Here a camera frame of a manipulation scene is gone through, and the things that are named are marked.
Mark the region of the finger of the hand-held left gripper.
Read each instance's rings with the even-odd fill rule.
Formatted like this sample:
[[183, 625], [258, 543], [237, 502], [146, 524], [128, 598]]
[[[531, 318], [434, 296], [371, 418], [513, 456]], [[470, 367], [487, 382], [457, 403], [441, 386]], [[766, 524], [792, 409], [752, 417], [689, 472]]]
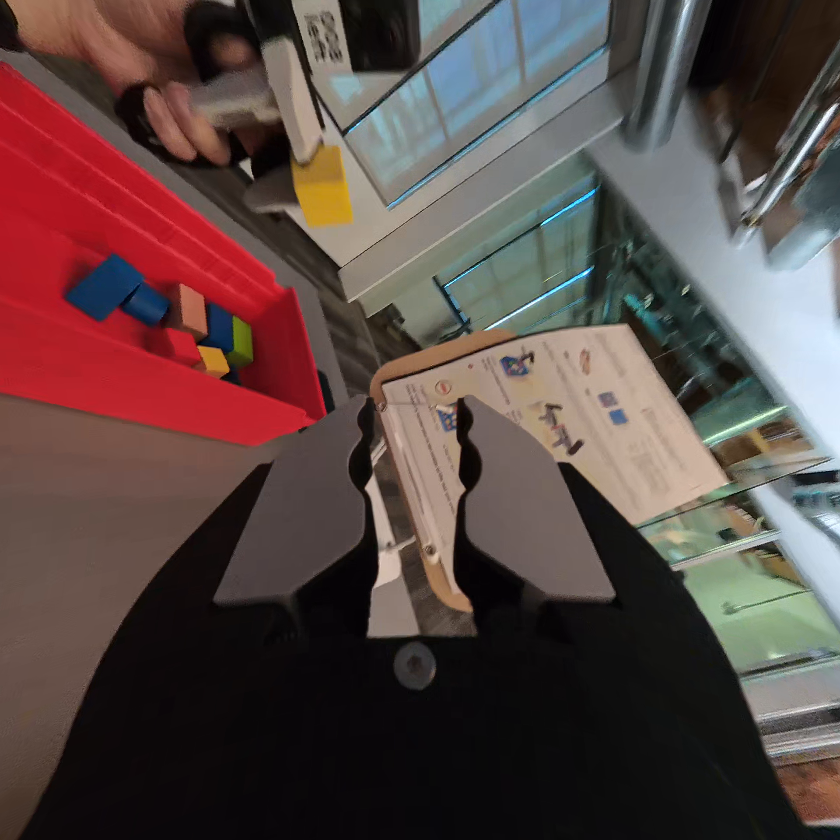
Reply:
[[278, 36], [261, 43], [261, 55], [292, 156], [308, 165], [322, 146], [323, 129], [298, 49], [291, 38]]
[[262, 215], [302, 213], [292, 170], [272, 170], [254, 180], [245, 190], [245, 205]]

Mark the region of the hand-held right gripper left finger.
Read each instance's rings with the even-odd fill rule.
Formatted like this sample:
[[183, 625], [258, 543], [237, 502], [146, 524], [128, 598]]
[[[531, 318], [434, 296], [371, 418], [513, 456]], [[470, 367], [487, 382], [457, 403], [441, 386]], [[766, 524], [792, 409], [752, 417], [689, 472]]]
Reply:
[[285, 445], [217, 588], [217, 606], [280, 603], [367, 537], [378, 571], [367, 492], [374, 422], [372, 399], [358, 395]]

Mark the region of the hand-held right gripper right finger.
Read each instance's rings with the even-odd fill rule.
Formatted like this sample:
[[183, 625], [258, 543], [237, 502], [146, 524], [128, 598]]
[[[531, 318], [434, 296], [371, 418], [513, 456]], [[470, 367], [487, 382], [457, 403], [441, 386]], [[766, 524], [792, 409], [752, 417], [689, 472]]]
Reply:
[[458, 400], [454, 572], [472, 606], [608, 604], [616, 591], [560, 465], [537, 438], [468, 395]]

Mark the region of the tan wooden block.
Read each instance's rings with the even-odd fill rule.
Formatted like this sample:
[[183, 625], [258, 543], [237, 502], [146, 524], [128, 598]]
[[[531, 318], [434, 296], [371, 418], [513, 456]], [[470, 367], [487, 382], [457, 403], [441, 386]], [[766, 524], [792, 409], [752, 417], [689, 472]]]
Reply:
[[198, 343], [205, 340], [207, 310], [204, 296], [183, 283], [175, 283], [169, 290], [169, 301], [165, 325], [188, 333]]

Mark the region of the blue triangular wooden block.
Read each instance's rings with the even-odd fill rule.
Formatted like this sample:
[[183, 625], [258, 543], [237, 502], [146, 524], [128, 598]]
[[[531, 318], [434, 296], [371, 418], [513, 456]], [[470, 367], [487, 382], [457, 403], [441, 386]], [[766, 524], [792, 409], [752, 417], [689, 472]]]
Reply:
[[119, 255], [93, 267], [64, 294], [64, 300], [95, 322], [106, 321], [145, 282], [142, 273]]

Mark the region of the red plastic bin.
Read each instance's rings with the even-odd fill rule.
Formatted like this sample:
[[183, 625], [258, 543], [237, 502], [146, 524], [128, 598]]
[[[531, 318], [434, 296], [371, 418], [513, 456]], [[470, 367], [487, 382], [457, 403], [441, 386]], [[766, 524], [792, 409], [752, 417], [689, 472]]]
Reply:
[[[2, 63], [2, 393], [238, 445], [327, 413], [292, 288], [15, 68]], [[254, 330], [241, 384], [165, 355], [164, 329], [67, 299], [111, 256]]]

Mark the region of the person's left hand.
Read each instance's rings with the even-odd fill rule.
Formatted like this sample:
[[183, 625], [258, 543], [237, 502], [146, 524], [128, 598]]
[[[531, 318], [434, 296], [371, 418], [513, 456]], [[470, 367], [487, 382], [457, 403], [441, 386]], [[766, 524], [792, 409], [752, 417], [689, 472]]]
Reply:
[[144, 87], [142, 105], [153, 132], [178, 161], [198, 156], [231, 162], [227, 137], [192, 109], [187, 84], [198, 80], [183, 34], [188, 2], [8, 2], [22, 46], [95, 68], [112, 92]]

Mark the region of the white board stand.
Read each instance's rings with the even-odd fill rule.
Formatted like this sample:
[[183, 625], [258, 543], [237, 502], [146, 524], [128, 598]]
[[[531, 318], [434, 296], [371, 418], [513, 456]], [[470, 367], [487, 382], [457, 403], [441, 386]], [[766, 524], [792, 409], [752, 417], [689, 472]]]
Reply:
[[377, 548], [377, 577], [371, 594], [370, 637], [409, 637], [419, 626], [403, 571], [403, 552], [416, 547], [410, 519], [384, 437], [372, 446], [371, 501]]

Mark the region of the shiny metal pipe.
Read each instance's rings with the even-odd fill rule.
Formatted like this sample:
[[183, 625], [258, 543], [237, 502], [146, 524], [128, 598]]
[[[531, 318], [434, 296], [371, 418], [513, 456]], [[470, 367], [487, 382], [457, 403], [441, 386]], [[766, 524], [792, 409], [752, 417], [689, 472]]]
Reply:
[[826, 136], [839, 111], [838, 93], [826, 94], [796, 125], [789, 142], [761, 185], [753, 204], [741, 215], [739, 230], [758, 228], [801, 175], [805, 163]]
[[711, 1], [652, 1], [632, 106], [623, 123], [626, 146], [652, 153], [669, 142], [707, 23]]

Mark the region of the black wristband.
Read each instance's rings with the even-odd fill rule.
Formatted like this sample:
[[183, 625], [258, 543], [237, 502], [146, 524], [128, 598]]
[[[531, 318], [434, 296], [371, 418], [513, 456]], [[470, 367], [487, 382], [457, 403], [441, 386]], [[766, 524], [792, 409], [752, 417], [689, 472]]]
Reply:
[[27, 48], [20, 37], [18, 20], [7, 1], [0, 1], [1, 50], [25, 53]]

